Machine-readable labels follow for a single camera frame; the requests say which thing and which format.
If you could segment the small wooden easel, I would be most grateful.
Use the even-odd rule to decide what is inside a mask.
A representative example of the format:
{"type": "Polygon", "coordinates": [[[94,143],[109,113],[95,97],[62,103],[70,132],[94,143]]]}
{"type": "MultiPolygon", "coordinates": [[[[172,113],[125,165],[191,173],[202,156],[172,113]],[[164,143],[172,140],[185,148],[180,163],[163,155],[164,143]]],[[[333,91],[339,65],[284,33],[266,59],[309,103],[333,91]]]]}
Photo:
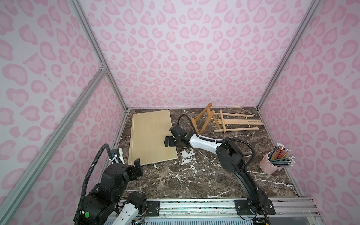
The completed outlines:
{"type": "Polygon", "coordinates": [[[226,113],[223,110],[213,113],[213,123],[217,126],[214,133],[256,131],[263,125],[262,120],[253,114],[226,113]]]}

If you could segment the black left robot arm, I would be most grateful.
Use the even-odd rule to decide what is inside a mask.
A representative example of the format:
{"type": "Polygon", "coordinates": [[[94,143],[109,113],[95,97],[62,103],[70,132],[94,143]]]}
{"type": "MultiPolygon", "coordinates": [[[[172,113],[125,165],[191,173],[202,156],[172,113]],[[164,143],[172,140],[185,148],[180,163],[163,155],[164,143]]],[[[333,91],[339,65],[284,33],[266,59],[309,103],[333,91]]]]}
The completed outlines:
{"type": "Polygon", "coordinates": [[[140,159],[134,165],[113,163],[103,172],[101,182],[85,196],[82,193],[78,209],[74,217],[76,225],[103,225],[111,213],[118,213],[115,225],[129,225],[136,217],[146,214],[146,197],[139,193],[131,193],[123,205],[119,203],[130,181],[143,175],[140,159]]]}

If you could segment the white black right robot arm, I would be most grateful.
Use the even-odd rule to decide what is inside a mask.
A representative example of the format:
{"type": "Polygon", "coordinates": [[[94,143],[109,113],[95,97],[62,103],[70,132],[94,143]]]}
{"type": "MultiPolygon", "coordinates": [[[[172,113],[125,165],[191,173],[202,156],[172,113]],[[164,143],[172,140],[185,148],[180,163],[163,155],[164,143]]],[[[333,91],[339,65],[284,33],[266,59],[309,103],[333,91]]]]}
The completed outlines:
{"type": "Polygon", "coordinates": [[[270,199],[256,184],[248,166],[254,161],[255,149],[247,142],[239,139],[213,139],[198,133],[186,133],[178,124],[170,128],[171,136],[165,137],[165,147],[197,148],[216,154],[222,168],[235,175],[247,196],[248,211],[259,215],[274,215],[275,210],[270,199]],[[242,143],[252,151],[252,158],[246,162],[240,148],[242,143]]]}

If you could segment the pink pencil cup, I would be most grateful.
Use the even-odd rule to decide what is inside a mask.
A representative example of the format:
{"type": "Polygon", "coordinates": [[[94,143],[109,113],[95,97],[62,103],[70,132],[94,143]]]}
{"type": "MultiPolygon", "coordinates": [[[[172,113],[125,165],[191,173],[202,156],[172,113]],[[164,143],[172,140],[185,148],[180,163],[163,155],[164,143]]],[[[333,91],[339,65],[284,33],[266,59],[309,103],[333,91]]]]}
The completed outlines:
{"type": "Polygon", "coordinates": [[[260,165],[261,170],[264,173],[273,174],[277,171],[280,171],[283,167],[278,167],[278,166],[273,165],[269,160],[269,155],[270,155],[270,152],[268,152],[263,157],[263,159],[260,161],[259,165],[260,165]]]}

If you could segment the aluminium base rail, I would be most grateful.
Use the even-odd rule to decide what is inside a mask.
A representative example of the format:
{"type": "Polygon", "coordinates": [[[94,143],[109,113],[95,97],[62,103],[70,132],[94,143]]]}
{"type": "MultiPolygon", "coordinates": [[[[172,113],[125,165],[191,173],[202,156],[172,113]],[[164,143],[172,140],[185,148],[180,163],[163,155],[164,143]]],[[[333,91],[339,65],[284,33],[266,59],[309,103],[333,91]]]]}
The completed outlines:
{"type": "MultiPolygon", "coordinates": [[[[143,210],[121,201],[124,209],[101,216],[99,225],[265,225],[246,199],[149,199],[143,210]]],[[[310,198],[271,198],[266,216],[272,225],[323,225],[310,198]]]]}

